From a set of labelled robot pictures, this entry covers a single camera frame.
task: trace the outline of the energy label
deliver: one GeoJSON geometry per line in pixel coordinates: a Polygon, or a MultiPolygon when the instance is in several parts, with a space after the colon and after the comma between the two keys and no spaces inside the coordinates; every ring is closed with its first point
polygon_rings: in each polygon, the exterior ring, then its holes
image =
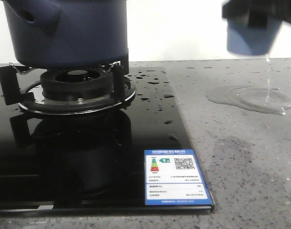
{"type": "Polygon", "coordinates": [[[211,205],[191,149],[145,150],[146,205],[211,205]]]}

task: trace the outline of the water droplet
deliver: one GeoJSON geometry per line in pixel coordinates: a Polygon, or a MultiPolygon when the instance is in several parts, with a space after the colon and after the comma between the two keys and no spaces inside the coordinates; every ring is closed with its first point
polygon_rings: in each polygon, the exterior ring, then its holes
{"type": "Polygon", "coordinates": [[[78,99],[77,99],[77,102],[78,102],[78,104],[83,104],[84,99],[83,99],[83,98],[78,98],[78,99]]]}
{"type": "Polygon", "coordinates": [[[172,122],[173,122],[172,119],[167,118],[167,119],[164,121],[164,124],[171,124],[172,122]]]}
{"type": "Polygon", "coordinates": [[[163,111],[163,107],[162,107],[161,104],[158,104],[158,110],[159,110],[159,111],[163,111]]]}
{"type": "Polygon", "coordinates": [[[175,134],[169,134],[169,139],[172,141],[179,141],[178,137],[175,134]]]}
{"type": "Polygon", "coordinates": [[[148,81],[149,84],[159,84],[159,82],[156,81],[148,81]]]}
{"type": "Polygon", "coordinates": [[[174,96],[173,96],[172,94],[170,94],[170,93],[165,93],[165,94],[163,95],[163,97],[164,97],[164,98],[174,98],[174,96]]]}

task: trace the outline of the gray countertop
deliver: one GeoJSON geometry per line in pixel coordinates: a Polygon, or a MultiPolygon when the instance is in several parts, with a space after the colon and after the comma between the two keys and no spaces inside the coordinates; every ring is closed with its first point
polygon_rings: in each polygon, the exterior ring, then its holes
{"type": "Polygon", "coordinates": [[[291,96],[291,59],[132,62],[163,66],[217,203],[210,215],[0,218],[0,228],[291,228],[291,110],[262,114],[215,104],[219,85],[267,86],[291,96]]]}

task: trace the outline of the gas stove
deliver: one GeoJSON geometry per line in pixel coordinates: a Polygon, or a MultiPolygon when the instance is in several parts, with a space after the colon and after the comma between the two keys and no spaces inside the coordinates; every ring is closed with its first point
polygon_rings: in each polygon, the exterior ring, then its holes
{"type": "Polygon", "coordinates": [[[165,69],[130,68],[122,78],[124,89],[117,92],[116,87],[110,89],[111,76],[102,68],[16,68],[0,68],[0,75],[16,85],[12,92],[2,92],[0,86],[0,216],[213,210],[165,69]],[[28,74],[16,79],[17,70],[28,74]],[[68,78],[74,82],[79,78],[83,85],[93,79],[105,83],[100,94],[91,91],[90,85],[83,98],[74,93],[59,95],[62,85],[51,86],[47,75],[62,84],[68,78]],[[172,163],[179,174],[172,176],[176,182],[187,189],[198,185],[199,192],[184,198],[162,197],[175,190],[164,190],[174,182],[158,181],[165,175],[165,165],[172,163]],[[198,175],[187,175],[193,169],[198,175]]]}

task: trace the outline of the spilled water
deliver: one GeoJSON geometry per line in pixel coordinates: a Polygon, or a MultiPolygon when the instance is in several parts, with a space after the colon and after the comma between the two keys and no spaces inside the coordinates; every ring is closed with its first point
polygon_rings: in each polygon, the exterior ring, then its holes
{"type": "Polygon", "coordinates": [[[271,89],[270,59],[266,55],[269,65],[267,88],[251,86],[218,86],[210,89],[206,96],[208,100],[217,104],[228,104],[249,111],[285,115],[291,109],[291,97],[279,89],[271,89]]]}

